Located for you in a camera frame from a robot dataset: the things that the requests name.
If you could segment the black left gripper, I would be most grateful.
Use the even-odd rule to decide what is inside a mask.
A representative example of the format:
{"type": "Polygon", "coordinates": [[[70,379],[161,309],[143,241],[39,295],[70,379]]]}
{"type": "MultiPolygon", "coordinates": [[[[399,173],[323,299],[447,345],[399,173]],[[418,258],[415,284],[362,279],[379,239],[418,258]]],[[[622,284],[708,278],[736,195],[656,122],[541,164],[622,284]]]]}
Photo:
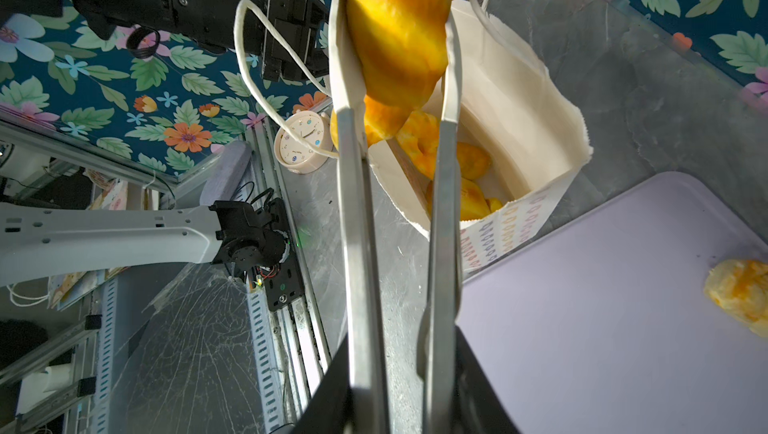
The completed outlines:
{"type": "MultiPolygon", "coordinates": [[[[321,0],[266,0],[271,24],[316,78],[329,73],[327,54],[319,46],[319,34],[329,10],[321,0]]],[[[308,77],[288,51],[269,32],[262,49],[262,79],[306,81],[308,77]]]]}

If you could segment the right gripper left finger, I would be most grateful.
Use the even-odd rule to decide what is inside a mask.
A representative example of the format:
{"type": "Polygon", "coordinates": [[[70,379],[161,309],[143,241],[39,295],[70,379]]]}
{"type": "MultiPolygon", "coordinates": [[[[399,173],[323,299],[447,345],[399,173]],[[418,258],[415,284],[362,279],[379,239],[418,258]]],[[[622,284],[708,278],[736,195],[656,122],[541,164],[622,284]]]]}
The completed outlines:
{"type": "Polygon", "coordinates": [[[348,338],[345,337],[292,434],[342,434],[351,412],[348,338]]]}

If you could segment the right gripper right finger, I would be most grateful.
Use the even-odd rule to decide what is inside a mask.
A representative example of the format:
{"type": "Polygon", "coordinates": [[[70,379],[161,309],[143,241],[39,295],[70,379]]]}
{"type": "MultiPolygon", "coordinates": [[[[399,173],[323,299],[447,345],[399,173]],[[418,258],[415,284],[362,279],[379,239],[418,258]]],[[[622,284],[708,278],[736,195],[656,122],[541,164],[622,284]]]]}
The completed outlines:
{"type": "Polygon", "coordinates": [[[519,430],[506,413],[461,329],[456,326],[453,433],[509,433],[519,430]]]}

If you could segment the metal tongs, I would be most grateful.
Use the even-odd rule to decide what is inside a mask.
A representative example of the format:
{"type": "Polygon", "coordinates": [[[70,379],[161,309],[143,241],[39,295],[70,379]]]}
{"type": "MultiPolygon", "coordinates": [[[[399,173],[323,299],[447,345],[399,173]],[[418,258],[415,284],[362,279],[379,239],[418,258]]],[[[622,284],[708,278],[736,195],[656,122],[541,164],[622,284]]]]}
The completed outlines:
{"type": "MultiPolygon", "coordinates": [[[[433,187],[423,360],[422,430],[451,433],[457,399],[455,318],[460,297],[460,170],[457,131],[462,93],[458,31],[447,21],[448,67],[443,76],[440,139],[433,187]]],[[[347,352],[355,433],[389,429],[383,316],[379,291],[371,182],[364,136],[365,83],[346,21],[346,0],[332,0],[330,85],[337,114],[337,181],[346,276],[347,352]]]]}

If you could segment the striped croissant bread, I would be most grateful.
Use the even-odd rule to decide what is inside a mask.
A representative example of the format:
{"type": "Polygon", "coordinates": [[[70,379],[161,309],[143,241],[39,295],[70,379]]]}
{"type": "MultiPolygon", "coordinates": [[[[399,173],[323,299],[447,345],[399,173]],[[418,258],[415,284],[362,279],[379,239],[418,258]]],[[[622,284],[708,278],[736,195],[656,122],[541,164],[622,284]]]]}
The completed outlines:
{"type": "Polygon", "coordinates": [[[448,66],[453,0],[347,0],[346,20],[366,85],[369,144],[393,138],[448,66]]]}

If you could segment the round pumpkin bread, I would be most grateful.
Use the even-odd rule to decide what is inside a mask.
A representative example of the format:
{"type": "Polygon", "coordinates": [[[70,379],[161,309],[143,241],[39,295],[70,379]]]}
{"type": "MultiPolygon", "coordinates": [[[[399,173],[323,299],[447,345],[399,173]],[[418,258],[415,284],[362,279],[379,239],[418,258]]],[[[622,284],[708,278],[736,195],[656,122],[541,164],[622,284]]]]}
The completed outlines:
{"type": "MultiPolygon", "coordinates": [[[[439,144],[437,117],[414,111],[396,134],[400,148],[414,167],[430,180],[434,179],[439,144]]],[[[489,154],[482,148],[465,142],[457,143],[457,160],[463,178],[475,180],[482,177],[491,166],[489,154]]]]}

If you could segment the white paper bag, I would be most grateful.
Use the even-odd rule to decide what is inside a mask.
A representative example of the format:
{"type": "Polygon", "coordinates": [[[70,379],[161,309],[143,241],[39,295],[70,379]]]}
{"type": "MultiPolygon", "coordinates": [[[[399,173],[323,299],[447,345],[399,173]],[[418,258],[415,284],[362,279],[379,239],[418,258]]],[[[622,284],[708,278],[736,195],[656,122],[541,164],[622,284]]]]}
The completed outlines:
{"type": "MultiPolygon", "coordinates": [[[[503,207],[479,220],[460,220],[461,262],[481,269],[531,239],[550,216],[593,150],[581,111],[565,98],[531,46],[485,0],[453,0],[448,21],[458,31],[462,93],[458,142],[484,149],[491,166],[471,180],[503,207]]],[[[441,122],[443,76],[418,110],[441,122]]],[[[421,174],[396,135],[367,143],[367,159],[396,209],[430,234],[434,179],[421,174]]]]}

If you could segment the twisted bread top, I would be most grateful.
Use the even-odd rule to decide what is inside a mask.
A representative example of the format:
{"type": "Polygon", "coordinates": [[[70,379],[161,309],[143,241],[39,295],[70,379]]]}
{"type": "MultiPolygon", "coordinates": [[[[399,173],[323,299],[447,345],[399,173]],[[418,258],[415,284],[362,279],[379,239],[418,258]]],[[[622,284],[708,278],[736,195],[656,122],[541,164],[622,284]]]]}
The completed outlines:
{"type": "Polygon", "coordinates": [[[767,264],[729,259],[713,267],[704,293],[751,332],[767,338],[767,264]]]}

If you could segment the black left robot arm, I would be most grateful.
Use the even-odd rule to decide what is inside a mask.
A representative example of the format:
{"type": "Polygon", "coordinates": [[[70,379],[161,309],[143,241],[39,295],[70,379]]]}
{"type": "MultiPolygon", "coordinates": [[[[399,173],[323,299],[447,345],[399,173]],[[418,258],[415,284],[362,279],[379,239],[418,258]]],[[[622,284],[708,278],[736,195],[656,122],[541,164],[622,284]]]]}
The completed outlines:
{"type": "MultiPolygon", "coordinates": [[[[266,80],[317,81],[328,71],[317,44],[328,19],[321,0],[72,0],[88,26],[107,38],[131,28],[127,48],[163,32],[216,53],[256,55],[266,80]]],[[[5,26],[24,15],[61,14],[63,0],[1,0],[5,26]]],[[[1,207],[1,282],[159,263],[230,263],[243,273],[289,258],[282,216],[246,202],[165,211],[1,207]]]]}

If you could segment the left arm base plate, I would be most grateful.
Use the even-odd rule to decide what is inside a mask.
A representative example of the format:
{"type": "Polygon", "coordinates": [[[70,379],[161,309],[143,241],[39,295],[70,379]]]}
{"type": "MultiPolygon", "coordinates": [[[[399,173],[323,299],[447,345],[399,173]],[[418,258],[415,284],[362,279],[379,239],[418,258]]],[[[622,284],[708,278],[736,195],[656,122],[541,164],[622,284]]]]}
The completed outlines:
{"type": "Polygon", "coordinates": [[[262,237],[257,243],[257,274],[266,290],[268,309],[276,312],[305,294],[297,244],[281,198],[266,194],[255,210],[262,237]]]}

